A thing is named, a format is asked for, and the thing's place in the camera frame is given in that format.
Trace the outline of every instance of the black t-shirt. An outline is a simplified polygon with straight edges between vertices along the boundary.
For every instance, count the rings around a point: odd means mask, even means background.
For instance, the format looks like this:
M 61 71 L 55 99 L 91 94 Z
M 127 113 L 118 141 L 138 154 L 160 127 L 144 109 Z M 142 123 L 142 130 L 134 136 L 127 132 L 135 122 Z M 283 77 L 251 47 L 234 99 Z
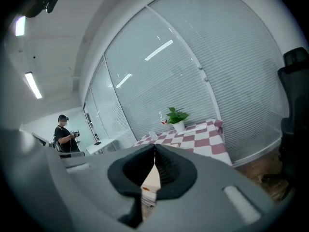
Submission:
M 64 127 L 61 126 L 57 126 L 55 129 L 55 137 L 57 140 L 59 140 L 62 137 L 67 137 L 70 135 L 70 132 L 65 129 Z M 61 145 L 61 148 L 64 152 L 71 152 L 71 151 L 75 151 L 75 152 L 79 152 L 77 143 L 75 141 L 75 139 L 70 139 L 70 141 L 67 141 L 65 144 Z

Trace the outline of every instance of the fluorescent light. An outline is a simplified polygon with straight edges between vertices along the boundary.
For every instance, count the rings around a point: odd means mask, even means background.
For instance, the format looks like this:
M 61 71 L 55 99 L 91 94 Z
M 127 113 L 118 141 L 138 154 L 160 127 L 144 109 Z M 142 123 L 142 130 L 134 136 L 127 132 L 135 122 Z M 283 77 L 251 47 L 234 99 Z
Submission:
M 15 35 L 16 36 L 21 36 L 25 34 L 25 22 L 26 22 L 26 17 L 21 17 L 16 21 L 16 28 L 15 28 Z
M 154 55 L 161 52 L 164 48 L 168 47 L 170 44 L 173 43 L 173 40 L 167 41 L 164 45 L 160 46 L 158 49 L 156 49 L 152 54 L 150 54 L 147 58 L 145 58 L 146 61 L 151 59 Z
M 42 98 L 42 95 L 40 94 L 39 90 L 38 90 L 38 87 L 37 85 L 35 84 L 35 81 L 33 79 L 33 75 L 32 75 L 32 72 L 27 72 L 25 74 L 26 76 L 26 79 L 30 85 L 30 88 L 32 89 L 32 92 L 35 94 L 36 98 L 37 99 L 40 99 Z
M 131 75 L 132 74 L 126 75 L 126 77 L 124 79 L 122 79 L 122 81 L 116 86 L 116 88 L 119 88 L 122 85 L 122 83 L 124 83 Z

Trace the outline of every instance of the window blinds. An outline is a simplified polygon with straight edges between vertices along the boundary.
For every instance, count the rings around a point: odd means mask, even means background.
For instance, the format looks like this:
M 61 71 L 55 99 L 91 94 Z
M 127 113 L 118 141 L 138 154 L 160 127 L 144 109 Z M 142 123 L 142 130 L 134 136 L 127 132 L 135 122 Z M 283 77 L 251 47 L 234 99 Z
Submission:
M 183 108 L 187 123 L 215 118 L 208 90 L 178 37 L 148 9 L 132 18 L 105 52 L 113 86 L 139 140 L 165 130 L 159 111 Z
M 113 89 L 105 61 L 102 62 L 90 86 L 108 137 L 117 140 L 114 143 L 117 149 L 132 147 L 136 139 Z
M 280 138 L 280 52 L 240 0 L 157 0 L 150 5 L 188 43 L 208 76 L 232 161 Z
M 93 125 L 94 133 L 96 133 L 98 135 L 98 138 L 100 140 L 108 139 L 108 136 L 107 136 L 105 129 L 102 125 L 102 122 L 99 118 L 98 111 L 97 111 L 97 108 L 95 106 L 95 103 L 94 103 L 90 89 L 88 90 L 88 93 L 86 95 L 85 105 L 86 105 L 89 117 L 90 117 L 92 125 Z

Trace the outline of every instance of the black office chair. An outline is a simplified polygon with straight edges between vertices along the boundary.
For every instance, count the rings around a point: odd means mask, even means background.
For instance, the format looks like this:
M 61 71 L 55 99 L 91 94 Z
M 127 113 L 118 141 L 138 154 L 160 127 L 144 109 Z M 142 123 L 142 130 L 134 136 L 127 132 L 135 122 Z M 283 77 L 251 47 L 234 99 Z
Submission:
M 284 56 L 287 65 L 278 70 L 278 76 L 286 93 L 290 114 L 281 120 L 282 138 L 279 147 L 282 170 L 279 174 L 265 174 L 262 182 L 268 179 L 285 179 L 289 186 L 281 199 L 292 187 L 297 186 L 298 163 L 301 157 L 299 147 L 304 136 L 309 136 L 309 57 L 303 48 L 295 49 Z

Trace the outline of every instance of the checkered tablecloth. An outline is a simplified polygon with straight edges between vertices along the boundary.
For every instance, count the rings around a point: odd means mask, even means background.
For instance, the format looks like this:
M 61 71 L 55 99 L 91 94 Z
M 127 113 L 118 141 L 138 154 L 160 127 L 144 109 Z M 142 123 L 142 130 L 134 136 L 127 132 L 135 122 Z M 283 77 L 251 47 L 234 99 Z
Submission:
M 178 148 L 212 157 L 232 166 L 231 159 L 228 156 L 222 140 L 222 121 L 208 119 L 196 123 L 195 125 L 188 126 L 185 130 L 189 131 L 201 125 L 207 125 L 207 127 L 182 135 L 178 135 L 175 130 L 157 133 L 157 140 L 152 140 L 149 135 L 145 135 L 133 146 L 144 144 L 177 145 Z

